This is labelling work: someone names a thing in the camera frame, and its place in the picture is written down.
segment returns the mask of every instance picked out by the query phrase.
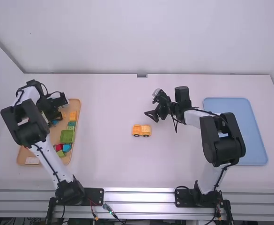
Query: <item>orange toy truck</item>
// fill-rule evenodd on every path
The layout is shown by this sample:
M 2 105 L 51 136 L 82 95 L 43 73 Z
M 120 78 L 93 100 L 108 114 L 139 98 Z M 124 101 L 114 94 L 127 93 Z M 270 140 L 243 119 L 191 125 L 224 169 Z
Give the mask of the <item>orange toy truck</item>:
M 151 136 L 151 127 L 150 127 L 150 125 L 135 124 L 133 126 L 133 135 L 135 137 L 139 137 L 140 135 L 143 136 L 143 137 Z

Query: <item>colorful building blocks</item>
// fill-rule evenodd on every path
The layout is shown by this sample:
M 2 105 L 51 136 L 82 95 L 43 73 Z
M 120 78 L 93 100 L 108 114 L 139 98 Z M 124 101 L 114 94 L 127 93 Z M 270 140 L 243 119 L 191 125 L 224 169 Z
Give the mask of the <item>colorful building blocks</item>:
M 150 125 L 135 124 L 133 126 L 133 135 L 135 137 L 139 137 L 140 135 L 143 136 L 143 137 L 151 136 L 151 127 L 150 127 Z
M 58 120 L 53 120 L 53 121 L 52 121 L 52 124 L 53 124 L 53 125 L 57 125 L 58 122 L 59 122 Z
M 56 151 L 62 150 L 62 149 L 63 149 L 63 144 L 57 144 L 57 145 L 55 146 L 55 149 L 56 149 Z
M 74 130 L 62 130 L 60 142 L 72 143 L 74 141 Z
M 67 126 L 67 130 L 74 130 L 74 126 Z
M 64 144 L 63 145 L 63 152 L 69 152 L 71 150 L 71 145 L 70 144 Z
M 60 158 L 65 157 L 65 154 L 63 153 L 63 151 L 62 151 L 62 150 L 57 151 L 57 154 L 58 154 L 58 156 L 59 156 Z
M 69 120 L 76 121 L 76 111 L 70 113 Z
M 68 122 L 68 126 L 75 126 L 76 125 L 76 121 L 70 121 Z

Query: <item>red cable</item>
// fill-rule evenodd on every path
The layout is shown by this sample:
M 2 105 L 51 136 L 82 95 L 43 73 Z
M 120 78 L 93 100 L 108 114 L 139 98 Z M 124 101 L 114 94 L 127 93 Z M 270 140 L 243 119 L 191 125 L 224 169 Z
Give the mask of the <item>red cable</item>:
M 98 205 L 96 204 L 94 201 L 92 201 L 91 199 L 89 199 L 90 203 L 93 203 L 95 206 L 101 206 L 101 205 Z
M 93 207 L 92 207 L 92 201 L 90 199 L 89 199 L 89 201 L 90 201 L 91 211 L 94 214 Z

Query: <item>yellow toy block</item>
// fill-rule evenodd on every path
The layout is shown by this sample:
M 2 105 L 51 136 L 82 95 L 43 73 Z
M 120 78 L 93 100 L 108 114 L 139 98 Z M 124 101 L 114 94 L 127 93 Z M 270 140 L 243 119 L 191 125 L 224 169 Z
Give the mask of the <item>yellow toy block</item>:
M 76 121 L 76 111 L 70 113 L 69 120 Z

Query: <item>blue tray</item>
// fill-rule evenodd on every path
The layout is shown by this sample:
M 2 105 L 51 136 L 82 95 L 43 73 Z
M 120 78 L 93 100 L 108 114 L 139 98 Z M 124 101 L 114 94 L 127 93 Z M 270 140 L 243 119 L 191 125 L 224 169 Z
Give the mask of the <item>blue tray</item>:
M 246 146 L 246 154 L 238 165 L 265 165 L 267 153 L 250 102 L 246 98 L 208 97 L 203 107 L 213 113 L 234 113 Z

